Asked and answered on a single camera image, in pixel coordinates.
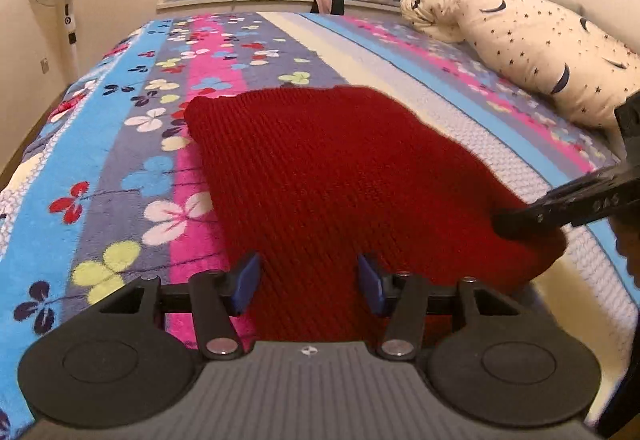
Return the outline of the person's right hand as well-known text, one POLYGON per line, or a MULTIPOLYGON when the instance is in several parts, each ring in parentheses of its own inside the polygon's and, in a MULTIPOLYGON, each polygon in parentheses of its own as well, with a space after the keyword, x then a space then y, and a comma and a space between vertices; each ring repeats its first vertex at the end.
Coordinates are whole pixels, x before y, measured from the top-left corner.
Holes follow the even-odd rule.
POLYGON ((640 283, 640 227, 639 219, 632 215, 620 215, 611 219, 616 235, 616 250, 626 259, 627 272, 634 281, 640 283))

